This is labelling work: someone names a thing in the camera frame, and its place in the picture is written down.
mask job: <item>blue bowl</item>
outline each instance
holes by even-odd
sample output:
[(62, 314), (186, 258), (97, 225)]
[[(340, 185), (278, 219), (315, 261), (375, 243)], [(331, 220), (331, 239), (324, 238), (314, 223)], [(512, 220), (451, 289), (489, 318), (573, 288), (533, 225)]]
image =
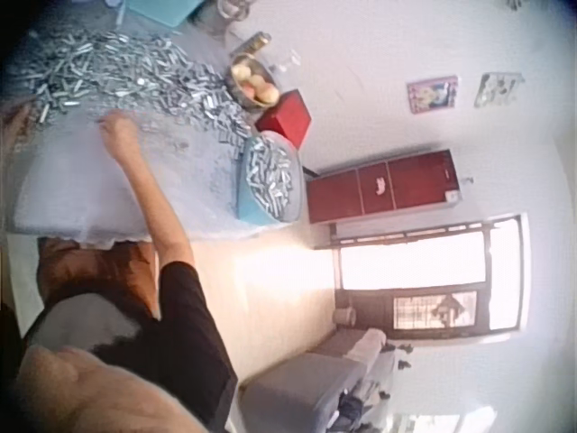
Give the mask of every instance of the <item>blue bowl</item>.
[(237, 214), (238, 218), (257, 226), (270, 226), (278, 223), (294, 223), (298, 221), (302, 212), (303, 202), (303, 171), (296, 149), (291, 142), (280, 134), (272, 131), (263, 131), (263, 136), (270, 138), (275, 145), (283, 149), (292, 163), (290, 165), (293, 189), (288, 193), (288, 204), (285, 207), (282, 219), (277, 219), (257, 201), (252, 188), (246, 180), (249, 166), (248, 155), (251, 147), (257, 143), (255, 138), (246, 141), (243, 160), (241, 161), (241, 178), (238, 182)]

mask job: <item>picture frame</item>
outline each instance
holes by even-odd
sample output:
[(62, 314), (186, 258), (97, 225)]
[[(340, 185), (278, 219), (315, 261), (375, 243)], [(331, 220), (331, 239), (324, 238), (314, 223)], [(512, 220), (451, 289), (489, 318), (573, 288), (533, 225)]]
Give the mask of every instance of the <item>picture frame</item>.
[(407, 84), (411, 113), (419, 115), (444, 108), (454, 108), (459, 78), (432, 78)]

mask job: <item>white wall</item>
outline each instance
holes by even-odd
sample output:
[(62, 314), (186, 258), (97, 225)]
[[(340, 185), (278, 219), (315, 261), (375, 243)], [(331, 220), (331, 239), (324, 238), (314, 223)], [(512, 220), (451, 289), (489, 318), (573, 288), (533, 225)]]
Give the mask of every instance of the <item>white wall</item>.
[[(505, 0), (258, 0), (234, 32), (270, 32), (269, 60), (301, 55), (289, 78), (313, 121), (300, 154), (326, 172), (411, 145), (564, 134), (575, 122), (574, 25), (547, 3), (513, 13)], [(516, 104), (473, 107), (491, 71), (523, 73)], [(455, 109), (410, 114), (407, 82), (453, 74)]]
[[(490, 405), (498, 412), (492, 433), (569, 431), (575, 255), (567, 178), (574, 166), (566, 163), (564, 137), (575, 123), (575, 31), (572, 14), (546, 3), (515, 14), (501, 0), (259, 0), (234, 29), (270, 32), (263, 52), (270, 58), (290, 48), (301, 54), (290, 78), (313, 117), (301, 151), (309, 168), (326, 172), (432, 144), (450, 148), (459, 175), (475, 179), (458, 207), (342, 224), (338, 235), (528, 215), (527, 329), (501, 343), (418, 348), (413, 368), (395, 381), (398, 412)], [(473, 108), (488, 71), (523, 73), (516, 104)], [(461, 80), (454, 110), (408, 112), (408, 81), (452, 74)]]

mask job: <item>bowl of fruit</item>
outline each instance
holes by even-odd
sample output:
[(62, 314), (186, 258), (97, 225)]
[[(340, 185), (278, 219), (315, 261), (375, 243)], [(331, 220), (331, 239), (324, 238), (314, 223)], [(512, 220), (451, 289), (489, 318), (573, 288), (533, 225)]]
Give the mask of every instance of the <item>bowl of fruit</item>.
[(280, 92), (270, 72), (250, 54), (238, 55), (225, 77), (228, 90), (249, 111), (277, 105)]

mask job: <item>red box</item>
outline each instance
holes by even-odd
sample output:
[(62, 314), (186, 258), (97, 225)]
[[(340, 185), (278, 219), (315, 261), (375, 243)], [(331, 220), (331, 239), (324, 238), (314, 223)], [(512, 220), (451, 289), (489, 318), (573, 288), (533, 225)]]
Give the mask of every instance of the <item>red box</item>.
[(277, 105), (265, 111), (255, 126), (259, 131), (279, 133), (299, 149), (310, 122), (311, 117), (300, 92), (291, 90), (280, 97)]

